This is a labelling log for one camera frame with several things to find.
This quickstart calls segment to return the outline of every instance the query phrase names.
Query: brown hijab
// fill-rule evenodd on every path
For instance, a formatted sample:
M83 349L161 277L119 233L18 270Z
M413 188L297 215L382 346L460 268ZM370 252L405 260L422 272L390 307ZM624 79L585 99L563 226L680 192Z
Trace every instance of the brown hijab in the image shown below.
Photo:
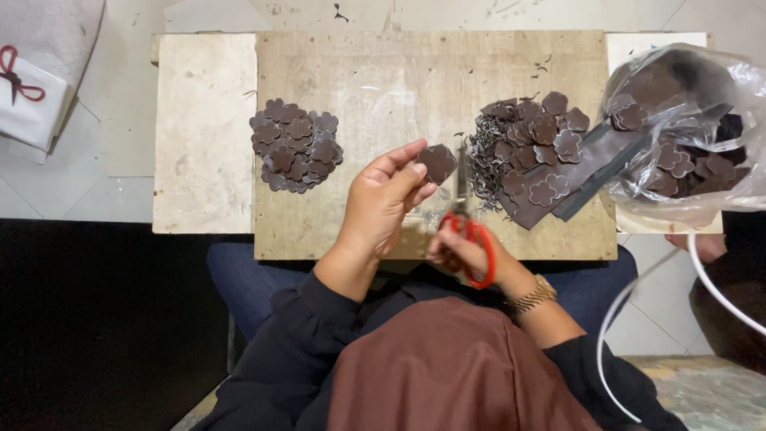
M411 305L341 352L327 429L600 429L558 368L500 311Z

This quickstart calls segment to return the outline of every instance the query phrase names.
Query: black shirt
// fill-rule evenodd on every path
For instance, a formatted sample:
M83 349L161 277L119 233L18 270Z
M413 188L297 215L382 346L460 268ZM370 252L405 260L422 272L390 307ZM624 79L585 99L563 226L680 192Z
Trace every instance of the black shirt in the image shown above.
M327 288L312 271L300 286L273 296L273 314L247 346L231 378L221 385L213 411L194 429L325 429L332 368L341 350L409 305L446 296L477 304L467 291L415 281L362 309ZM612 402L601 383L595 337L575 338L544 353L603 428L636 425ZM657 402L651 379L614 357L608 347L604 348L604 375L615 397L642 419L642 427L686 429Z

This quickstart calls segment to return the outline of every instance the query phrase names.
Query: woman's right hand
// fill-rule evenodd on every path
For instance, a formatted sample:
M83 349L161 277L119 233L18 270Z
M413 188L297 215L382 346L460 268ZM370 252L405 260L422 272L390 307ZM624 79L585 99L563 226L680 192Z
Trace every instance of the woman's right hand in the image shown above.
M510 299L518 299L537 287L535 276L508 253L495 232L489 231L489 247L495 252L495 283ZM431 239L426 258L443 265L450 254L456 255L477 276L486 274L487 257L484 248L470 242L444 226Z

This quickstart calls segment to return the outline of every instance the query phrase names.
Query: blue jeans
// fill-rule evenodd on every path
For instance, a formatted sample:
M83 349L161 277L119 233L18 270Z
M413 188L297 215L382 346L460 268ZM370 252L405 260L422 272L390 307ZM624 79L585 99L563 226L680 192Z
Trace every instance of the blue jeans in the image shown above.
M612 301L637 277L636 262L619 245L617 260L599 262L524 262L558 292L558 303L589 334L597 334ZM298 285L314 262L253 260L253 245L222 242L208 251L208 267L234 321L251 340L271 315L274 292Z

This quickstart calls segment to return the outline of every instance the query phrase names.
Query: wooden workbench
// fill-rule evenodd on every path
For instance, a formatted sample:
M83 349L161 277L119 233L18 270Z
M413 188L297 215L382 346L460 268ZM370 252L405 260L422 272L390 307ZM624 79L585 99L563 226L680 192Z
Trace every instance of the wooden workbench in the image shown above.
M209 211L185 204L218 205L230 224L222 230L254 232L255 256L266 259L321 256L341 225L350 182L377 155L418 137L455 149L462 139L453 135L472 133L481 107L537 91L561 91L571 106L593 118L607 80L602 31L269 31L164 35L158 46L155 189L162 193L155 198L155 232L199 232L195 226L209 219ZM257 67L252 64L254 52ZM218 61L200 60L209 55ZM548 73L537 71L534 63L549 55ZM243 97L255 89L257 108L256 97ZM254 169L242 162L253 157L250 131L244 129L247 119L277 97L340 119L344 163L304 195L271 192L260 181L261 161L255 160ZM197 166L184 171L192 160ZM246 169L256 173L251 212L239 175ZM392 258L422 257L427 234L435 230L452 194L450 179L408 215L402 243ZM246 223L250 216L252 226ZM600 196L570 222L549 215L532 231L503 221L502 214L476 217L518 258L617 257L614 208Z

